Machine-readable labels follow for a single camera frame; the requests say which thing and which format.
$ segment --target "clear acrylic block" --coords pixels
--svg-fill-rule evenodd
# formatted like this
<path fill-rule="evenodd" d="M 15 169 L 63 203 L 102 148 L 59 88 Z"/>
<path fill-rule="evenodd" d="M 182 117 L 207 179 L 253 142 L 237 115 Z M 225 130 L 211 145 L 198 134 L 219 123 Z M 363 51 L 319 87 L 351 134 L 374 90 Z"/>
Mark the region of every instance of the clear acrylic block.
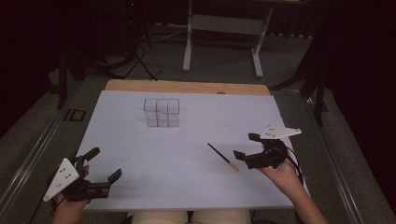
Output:
<path fill-rule="evenodd" d="M 145 100 L 144 111 L 148 127 L 178 127 L 179 100 Z"/>

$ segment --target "white metal frame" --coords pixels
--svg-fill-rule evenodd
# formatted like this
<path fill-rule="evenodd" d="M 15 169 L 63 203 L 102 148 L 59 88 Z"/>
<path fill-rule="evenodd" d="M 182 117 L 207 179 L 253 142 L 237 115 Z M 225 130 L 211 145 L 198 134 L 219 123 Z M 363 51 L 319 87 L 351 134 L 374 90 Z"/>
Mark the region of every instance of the white metal frame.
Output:
<path fill-rule="evenodd" d="M 189 0 L 189 17 L 187 20 L 187 44 L 184 53 L 183 71 L 190 71 L 192 51 L 191 33 L 192 29 L 196 29 L 245 35 L 258 35 L 259 41 L 256 47 L 251 49 L 251 56 L 253 59 L 256 77 L 262 77 L 262 64 L 260 62 L 259 52 L 262 47 L 262 41 L 264 40 L 265 33 L 267 32 L 267 28 L 273 11 L 273 7 L 268 8 L 264 21 L 198 15 L 192 13 L 192 0 Z"/>

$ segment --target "wooden table edge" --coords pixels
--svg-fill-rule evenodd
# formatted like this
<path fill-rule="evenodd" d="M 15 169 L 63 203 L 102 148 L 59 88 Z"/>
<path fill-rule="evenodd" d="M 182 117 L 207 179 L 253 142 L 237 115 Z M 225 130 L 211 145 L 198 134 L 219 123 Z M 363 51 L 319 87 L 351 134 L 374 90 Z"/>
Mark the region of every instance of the wooden table edge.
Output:
<path fill-rule="evenodd" d="M 225 93 L 241 95 L 270 95 L 262 84 L 205 83 L 178 81 L 149 81 L 111 79 L 105 91 L 161 91 L 185 93 Z"/>

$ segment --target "person's knee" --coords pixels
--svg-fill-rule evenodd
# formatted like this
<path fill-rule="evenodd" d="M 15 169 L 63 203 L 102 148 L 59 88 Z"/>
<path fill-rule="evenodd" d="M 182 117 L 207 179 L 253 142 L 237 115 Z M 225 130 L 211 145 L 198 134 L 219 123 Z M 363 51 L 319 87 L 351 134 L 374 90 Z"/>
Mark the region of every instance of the person's knee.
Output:
<path fill-rule="evenodd" d="M 250 224 L 246 209 L 216 209 L 195 211 L 192 223 L 199 224 Z"/>
<path fill-rule="evenodd" d="M 188 223 L 186 211 L 137 211 L 134 224 L 185 224 Z"/>

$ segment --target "white tabletop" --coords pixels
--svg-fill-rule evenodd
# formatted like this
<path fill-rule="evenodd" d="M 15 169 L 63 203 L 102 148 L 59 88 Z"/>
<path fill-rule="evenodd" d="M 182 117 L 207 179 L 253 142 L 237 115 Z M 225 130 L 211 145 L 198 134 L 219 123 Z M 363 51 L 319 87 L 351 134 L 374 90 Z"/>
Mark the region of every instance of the white tabletop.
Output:
<path fill-rule="evenodd" d="M 147 98 L 179 99 L 179 127 L 147 127 Z M 290 207 L 266 176 L 233 156 L 233 150 L 262 152 L 248 133 L 262 133 L 268 125 L 284 126 L 272 96 L 103 91 L 78 155 L 101 149 L 89 162 L 91 182 L 106 181 L 119 168 L 122 177 L 107 199 L 92 200 L 87 209 Z M 281 140 L 291 147 L 289 138 Z"/>

